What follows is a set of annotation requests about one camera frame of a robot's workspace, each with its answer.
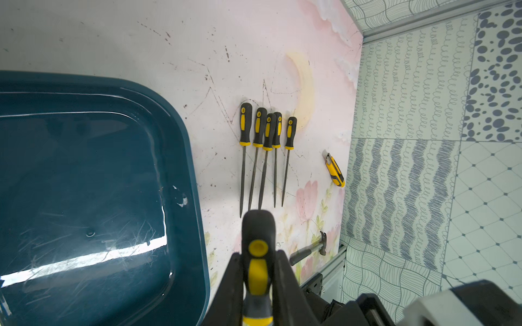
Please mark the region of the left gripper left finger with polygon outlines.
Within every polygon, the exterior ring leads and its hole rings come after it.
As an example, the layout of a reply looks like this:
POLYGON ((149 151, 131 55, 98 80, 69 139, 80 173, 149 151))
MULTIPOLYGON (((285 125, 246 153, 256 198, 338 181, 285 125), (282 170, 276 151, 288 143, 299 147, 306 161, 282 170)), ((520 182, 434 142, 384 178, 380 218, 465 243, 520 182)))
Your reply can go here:
POLYGON ((221 283, 201 325, 243 323, 243 261, 240 253, 231 256, 221 283))

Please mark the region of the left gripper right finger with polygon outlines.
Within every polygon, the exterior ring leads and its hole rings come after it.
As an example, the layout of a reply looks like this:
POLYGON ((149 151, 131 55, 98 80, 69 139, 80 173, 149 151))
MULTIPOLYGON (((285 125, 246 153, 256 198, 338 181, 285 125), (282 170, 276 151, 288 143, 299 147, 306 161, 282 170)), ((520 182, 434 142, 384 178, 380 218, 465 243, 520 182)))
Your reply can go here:
POLYGON ((284 251, 275 253, 273 324, 319 325, 300 288, 284 251))

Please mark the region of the file tool black yellow handle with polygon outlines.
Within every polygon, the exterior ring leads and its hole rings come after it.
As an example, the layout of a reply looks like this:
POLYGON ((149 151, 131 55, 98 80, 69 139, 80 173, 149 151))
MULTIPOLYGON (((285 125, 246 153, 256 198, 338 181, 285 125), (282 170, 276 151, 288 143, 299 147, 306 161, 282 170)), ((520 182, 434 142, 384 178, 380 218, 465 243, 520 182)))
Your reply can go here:
POLYGON ((249 202, 248 202, 248 210, 251 210, 251 204, 253 201, 254 195, 254 186, 256 180, 256 171, 257 171, 257 161, 258 161, 258 152, 259 149, 263 146, 264 137, 265 137, 265 128, 266 128, 266 119, 267 119, 267 110, 264 107, 259 107, 256 111, 256 119, 255 119, 255 133, 254 133, 254 147, 255 147, 255 156, 254 156, 254 167, 252 171, 251 177, 251 185, 250 185, 250 194, 249 194, 249 202))

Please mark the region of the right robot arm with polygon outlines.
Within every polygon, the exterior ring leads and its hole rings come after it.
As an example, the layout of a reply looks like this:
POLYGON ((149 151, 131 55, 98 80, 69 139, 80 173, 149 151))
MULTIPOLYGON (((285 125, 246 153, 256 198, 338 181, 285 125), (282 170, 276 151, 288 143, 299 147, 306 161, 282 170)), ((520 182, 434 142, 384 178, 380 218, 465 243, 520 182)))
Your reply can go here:
POLYGON ((521 305, 487 280, 414 300, 394 323, 380 299, 362 294, 326 316, 322 325, 520 325, 521 305))

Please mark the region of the teal plastic storage box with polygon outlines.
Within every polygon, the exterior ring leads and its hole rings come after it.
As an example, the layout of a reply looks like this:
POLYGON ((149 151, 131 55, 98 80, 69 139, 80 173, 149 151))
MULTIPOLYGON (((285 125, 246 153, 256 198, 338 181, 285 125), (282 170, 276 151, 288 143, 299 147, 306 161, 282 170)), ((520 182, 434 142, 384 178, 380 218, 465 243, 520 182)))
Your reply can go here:
POLYGON ((209 292, 173 106, 127 80, 1 72, 1 324, 199 325, 209 292))

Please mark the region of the yellow utility knife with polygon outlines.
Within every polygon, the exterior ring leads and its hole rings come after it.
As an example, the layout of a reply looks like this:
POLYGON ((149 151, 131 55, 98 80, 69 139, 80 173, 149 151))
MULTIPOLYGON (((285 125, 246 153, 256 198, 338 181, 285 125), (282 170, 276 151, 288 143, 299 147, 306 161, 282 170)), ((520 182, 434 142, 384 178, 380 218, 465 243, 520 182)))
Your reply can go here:
POLYGON ((330 178, 332 179, 334 185, 336 185, 337 187, 344 188, 345 187, 345 178, 344 178, 337 162, 330 155, 330 153, 326 154, 325 164, 326 164, 327 170, 330 174, 330 178))

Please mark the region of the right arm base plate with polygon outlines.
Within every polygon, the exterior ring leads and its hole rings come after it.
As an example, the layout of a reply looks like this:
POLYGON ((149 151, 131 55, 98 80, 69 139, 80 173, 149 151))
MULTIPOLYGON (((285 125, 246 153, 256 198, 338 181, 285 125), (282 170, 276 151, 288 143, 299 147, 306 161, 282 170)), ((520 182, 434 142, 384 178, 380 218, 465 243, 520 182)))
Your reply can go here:
POLYGON ((314 293, 317 296, 321 296, 322 294, 322 286, 323 283, 323 274, 315 273, 307 282, 305 282, 301 289, 305 293, 314 293))

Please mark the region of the aluminium mounting rail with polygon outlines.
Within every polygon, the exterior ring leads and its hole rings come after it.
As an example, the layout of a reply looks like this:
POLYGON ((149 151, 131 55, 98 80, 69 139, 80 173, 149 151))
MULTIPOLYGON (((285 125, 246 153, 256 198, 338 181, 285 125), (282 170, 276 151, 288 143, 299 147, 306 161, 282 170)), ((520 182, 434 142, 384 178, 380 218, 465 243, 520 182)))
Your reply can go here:
POLYGON ((346 252, 347 246, 341 244, 338 254, 317 272, 323 274, 323 289, 320 297, 328 302, 342 299, 346 252))

